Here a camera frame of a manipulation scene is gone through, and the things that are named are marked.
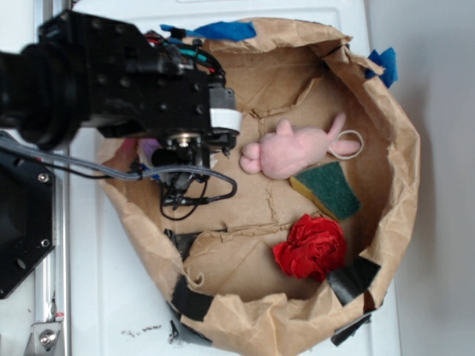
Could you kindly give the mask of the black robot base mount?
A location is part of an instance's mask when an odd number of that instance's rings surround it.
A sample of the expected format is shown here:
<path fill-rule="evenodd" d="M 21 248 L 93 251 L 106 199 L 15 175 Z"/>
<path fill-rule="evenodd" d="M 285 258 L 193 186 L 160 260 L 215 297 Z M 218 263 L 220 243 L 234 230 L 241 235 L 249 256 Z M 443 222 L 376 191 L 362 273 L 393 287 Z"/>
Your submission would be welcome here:
<path fill-rule="evenodd" d="M 1 152 L 1 299 L 53 250 L 54 193 L 46 167 Z"/>

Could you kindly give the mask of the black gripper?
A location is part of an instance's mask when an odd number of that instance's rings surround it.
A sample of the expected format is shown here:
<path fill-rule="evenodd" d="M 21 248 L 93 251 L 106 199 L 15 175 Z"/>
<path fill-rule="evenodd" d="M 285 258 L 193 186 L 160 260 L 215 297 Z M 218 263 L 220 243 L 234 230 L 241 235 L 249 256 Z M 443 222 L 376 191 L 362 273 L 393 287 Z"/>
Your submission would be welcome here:
<path fill-rule="evenodd" d="M 175 68 L 143 71 L 139 78 L 147 108 L 140 125 L 160 145 L 140 176 L 169 188 L 187 188 L 211 177 L 233 184 L 210 163 L 213 153 L 229 155 L 235 148 L 242 122 L 223 73 Z"/>

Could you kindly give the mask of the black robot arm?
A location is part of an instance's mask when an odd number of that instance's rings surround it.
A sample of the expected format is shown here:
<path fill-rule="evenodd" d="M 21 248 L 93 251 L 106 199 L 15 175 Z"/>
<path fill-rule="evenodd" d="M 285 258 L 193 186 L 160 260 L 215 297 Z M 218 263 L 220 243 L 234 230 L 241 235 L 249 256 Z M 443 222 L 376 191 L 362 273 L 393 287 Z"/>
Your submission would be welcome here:
<path fill-rule="evenodd" d="M 37 43 L 1 54 L 1 127 L 22 138 L 3 138 L 1 151 L 123 180 L 212 177 L 209 156 L 235 147 L 242 116 L 219 61 L 183 35 L 174 30 L 163 39 L 71 10 L 45 22 Z M 125 173 L 58 155 L 81 128 L 106 138 L 155 139 L 166 163 Z"/>

